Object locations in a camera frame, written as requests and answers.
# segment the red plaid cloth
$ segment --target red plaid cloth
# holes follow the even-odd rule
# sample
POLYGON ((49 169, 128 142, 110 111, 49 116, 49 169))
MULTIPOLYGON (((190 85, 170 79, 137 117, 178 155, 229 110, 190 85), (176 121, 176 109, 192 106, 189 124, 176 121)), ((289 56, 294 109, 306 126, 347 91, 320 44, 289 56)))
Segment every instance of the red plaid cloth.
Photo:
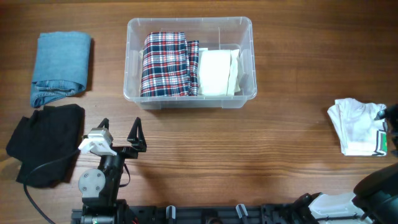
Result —
POLYGON ((198 62, 199 62, 199 40, 188 42, 189 73, 191 81, 190 96, 198 95, 198 62))
POLYGON ((197 95, 198 54, 199 42, 188 44, 183 32, 150 33, 144 42, 141 96, 197 95))

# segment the clear plastic container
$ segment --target clear plastic container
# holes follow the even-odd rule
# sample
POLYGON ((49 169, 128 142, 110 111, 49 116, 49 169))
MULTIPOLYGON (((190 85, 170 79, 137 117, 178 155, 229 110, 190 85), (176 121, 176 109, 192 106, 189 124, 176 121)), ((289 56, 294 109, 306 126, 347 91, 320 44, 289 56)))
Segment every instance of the clear plastic container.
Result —
POLYGON ((247 17, 218 18, 135 18, 127 25, 124 97, 142 109, 241 108, 257 94, 252 23, 247 17), (184 32, 187 40, 199 40, 208 50, 239 49, 238 83, 234 96, 152 96, 140 97, 142 59, 139 51, 151 32, 184 32))

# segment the folded denim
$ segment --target folded denim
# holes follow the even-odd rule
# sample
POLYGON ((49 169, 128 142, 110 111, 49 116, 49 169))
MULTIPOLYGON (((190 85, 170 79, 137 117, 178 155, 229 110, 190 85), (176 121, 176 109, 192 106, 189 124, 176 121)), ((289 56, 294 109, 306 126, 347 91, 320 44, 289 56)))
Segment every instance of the folded denim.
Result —
POLYGON ((198 51, 199 41, 188 44, 183 32, 150 33, 144 42, 141 96, 188 96, 197 93, 198 51))
POLYGON ((86 90, 91 37, 82 32, 43 33, 30 89, 31 107, 86 90))

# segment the white towel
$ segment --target white towel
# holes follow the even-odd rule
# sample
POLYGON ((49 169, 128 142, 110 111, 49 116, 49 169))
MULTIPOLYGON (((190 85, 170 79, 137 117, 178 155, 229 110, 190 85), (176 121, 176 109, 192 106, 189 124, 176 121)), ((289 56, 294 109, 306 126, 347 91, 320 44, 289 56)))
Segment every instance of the white towel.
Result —
POLYGON ((341 153, 346 156, 385 156, 386 120, 375 121, 384 104, 361 103, 347 98, 335 100, 328 114, 340 138, 341 153))
POLYGON ((237 50, 199 49, 199 95, 234 96, 240 91, 238 80, 237 50))

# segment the wood grain surface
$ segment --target wood grain surface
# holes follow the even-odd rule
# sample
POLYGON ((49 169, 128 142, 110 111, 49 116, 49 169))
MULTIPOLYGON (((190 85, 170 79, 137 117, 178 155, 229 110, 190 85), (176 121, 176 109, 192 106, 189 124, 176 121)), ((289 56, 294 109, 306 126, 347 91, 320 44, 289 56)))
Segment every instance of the wood grain surface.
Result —
MULTIPOLYGON (((30 81, 41 32, 78 30, 94 40, 87 91, 50 105, 84 107, 85 133, 109 118, 116 145, 142 119, 148 150, 126 161, 132 181, 119 191, 130 205, 292 202, 306 192, 348 192, 397 162, 342 155, 326 113, 338 98, 397 103, 396 2, 76 2, 0 5, 0 223, 45 223, 15 182, 21 163, 5 151, 21 117, 34 110, 30 81), (223 16, 252 20, 255 99, 238 110, 160 111, 124 99, 130 19, 223 16)), ((56 223, 69 223, 71 209, 82 206, 78 178, 98 163, 81 155, 70 183, 30 189, 32 197, 56 223)))

